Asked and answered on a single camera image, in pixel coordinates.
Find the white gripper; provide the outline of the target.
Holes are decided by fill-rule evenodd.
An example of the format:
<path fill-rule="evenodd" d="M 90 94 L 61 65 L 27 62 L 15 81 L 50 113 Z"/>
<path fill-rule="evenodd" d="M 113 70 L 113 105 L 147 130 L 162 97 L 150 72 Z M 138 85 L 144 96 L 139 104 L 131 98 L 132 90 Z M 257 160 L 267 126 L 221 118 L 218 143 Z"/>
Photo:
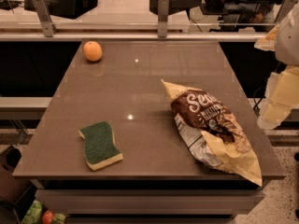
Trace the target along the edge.
<path fill-rule="evenodd" d="M 299 105 L 299 10 L 293 8 L 280 25 L 255 42 L 254 48 L 275 51 L 276 58 L 288 66 L 280 74 L 268 78 L 265 101 L 262 102 L 257 124 L 273 130 Z"/>

